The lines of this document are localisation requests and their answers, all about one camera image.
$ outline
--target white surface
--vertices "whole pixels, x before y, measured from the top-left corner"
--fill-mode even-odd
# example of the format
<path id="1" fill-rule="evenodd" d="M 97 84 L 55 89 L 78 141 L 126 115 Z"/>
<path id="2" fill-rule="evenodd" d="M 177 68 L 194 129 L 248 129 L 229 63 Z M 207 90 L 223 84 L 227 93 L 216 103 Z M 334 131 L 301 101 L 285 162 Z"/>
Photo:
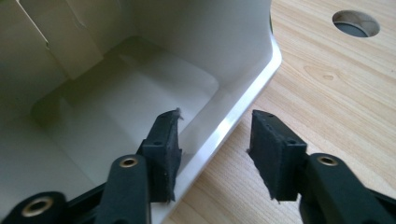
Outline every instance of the white surface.
<path id="1" fill-rule="evenodd" d="M 30 48 L 31 43 L 26 36 L 16 38 L 18 43 L 4 38 L 18 28 L 18 34 L 31 32 L 34 40 L 46 42 L 37 31 L 39 24 L 35 27 L 14 3 L 0 1 L 0 11 L 11 11 L 0 14 L 0 19 L 7 16 L 7 22 L 0 20 L 6 24 L 0 38 L 17 52 L 0 51 L 0 58 L 7 58 L 0 64 L 5 81 L 0 84 L 0 158 L 7 160 L 0 164 L 0 178 L 7 181 L 0 183 L 5 202 L 0 217 L 39 191 L 59 190 L 70 200 L 103 183 L 111 162 L 134 153 L 156 116 L 177 107 L 184 118 L 179 122 L 184 153 L 177 177 L 179 200 L 280 65 L 269 27 L 270 1 L 58 0 L 73 12 L 77 28 L 89 33 L 86 40 L 104 59 L 95 66 L 88 60 L 87 72 L 70 76 L 77 79 L 62 77 L 43 90 L 35 86 L 41 79 L 32 75 L 32 86 L 25 88 L 30 79 L 21 84 L 19 70 L 4 68 L 27 64 L 23 71 L 29 74 L 36 62 L 49 58 L 43 66 L 54 66 L 63 76 L 68 71 L 64 66 L 71 65 L 60 63 L 55 54 L 51 58 L 45 45 L 24 51 L 19 45 Z M 51 10 L 44 9 L 40 15 L 47 17 Z M 22 23 L 11 22 L 18 18 L 12 17 L 13 10 Z M 109 17 L 101 18 L 106 13 Z M 19 51 L 24 56 L 16 63 Z M 18 101 L 18 95 L 29 93 L 34 97 Z M 26 113 L 33 102 L 32 113 Z M 70 176 L 76 177 L 71 186 Z M 153 223 L 161 222 L 173 206 L 152 205 Z"/>
<path id="2" fill-rule="evenodd" d="M 20 0 L 20 4 L 47 39 L 49 52 L 69 77 L 80 76 L 103 59 L 64 0 Z"/>

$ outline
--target round hole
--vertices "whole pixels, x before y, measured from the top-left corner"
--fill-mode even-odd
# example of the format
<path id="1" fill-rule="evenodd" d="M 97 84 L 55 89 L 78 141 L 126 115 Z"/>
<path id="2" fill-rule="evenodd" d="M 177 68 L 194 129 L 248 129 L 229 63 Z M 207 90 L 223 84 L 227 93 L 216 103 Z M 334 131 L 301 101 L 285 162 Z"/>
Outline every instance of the round hole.
<path id="1" fill-rule="evenodd" d="M 52 204 L 53 200 L 50 197 L 34 199 L 23 208 L 22 215 L 24 217 L 38 216 L 48 210 Z"/>
<path id="2" fill-rule="evenodd" d="M 137 159 L 135 158 L 126 158 L 120 162 L 120 166 L 123 168 L 133 167 L 137 165 Z"/>
<path id="3" fill-rule="evenodd" d="M 340 31 L 357 37 L 370 37 L 379 33 L 378 22 L 359 11 L 339 11 L 332 16 L 332 23 Z"/>
<path id="4" fill-rule="evenodd" d="M 328 166 L 336 166 L 338 165 L 338 162 L 330 157 L 318 157 L 318 161 L 322 163 L 323 165 L 328 165 Z"/>

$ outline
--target wooden surface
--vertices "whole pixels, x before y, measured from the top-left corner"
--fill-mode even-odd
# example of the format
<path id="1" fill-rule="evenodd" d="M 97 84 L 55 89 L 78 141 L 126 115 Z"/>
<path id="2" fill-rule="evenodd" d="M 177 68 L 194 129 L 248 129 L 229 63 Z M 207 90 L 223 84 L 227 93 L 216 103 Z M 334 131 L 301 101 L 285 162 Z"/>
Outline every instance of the wooden surface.
<path id="1" fill-rule="evenodd" d="M 332 15 L 344 9 L 373 16 L 379 34 L 337 30 Z M 298 203 L 269 199 L 246 153 L 253 108 L 396 198 L 396 2 L 274 0 L 272 18 L 280 69 L 165 223 L 301 223 Z"/>

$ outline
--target wood grain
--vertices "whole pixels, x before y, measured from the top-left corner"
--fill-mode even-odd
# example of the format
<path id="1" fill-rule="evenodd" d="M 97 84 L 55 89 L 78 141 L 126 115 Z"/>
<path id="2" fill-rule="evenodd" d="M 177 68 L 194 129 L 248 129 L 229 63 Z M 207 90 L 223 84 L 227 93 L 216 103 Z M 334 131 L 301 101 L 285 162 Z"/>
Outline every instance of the wood grain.
<path id="1" fill-rule="evenodd" d="M 164 223 L 301 223 L 297 203 L 271 201 L 248 148 L 251 110 L 280 117 L 308 153 L 344 160 L 361 182 L 396 198 L 396 2 L 275 0 L 283 63 Z M 380 24 L 358 38 L 332 24 L 353 9 Z"/>

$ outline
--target black clamp arm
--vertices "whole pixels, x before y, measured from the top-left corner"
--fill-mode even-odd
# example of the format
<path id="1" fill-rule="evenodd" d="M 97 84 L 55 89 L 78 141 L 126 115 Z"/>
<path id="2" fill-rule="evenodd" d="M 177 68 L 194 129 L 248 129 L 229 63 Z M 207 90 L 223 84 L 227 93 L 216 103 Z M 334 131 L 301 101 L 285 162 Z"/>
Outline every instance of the black clamp arm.
<path id="1" fill-rule="evenodd" d="M 43 192 L 12 209 L 3 224 L 147 224 L 150 203 L 169 203 L 181 160 L 172 110 L 155 120 L 136 155 L 116 159 L 107 182 L 67 202 L 60 192 Z"/>
<path id="2" fill-rule="evenodd" d="M 396 223 L 396 201 L 363 186 L 340 159 L 308 156 L 276 116 L 254 110 L 248 154 L 272 199 L 296 201 L 304 223 Z"/>

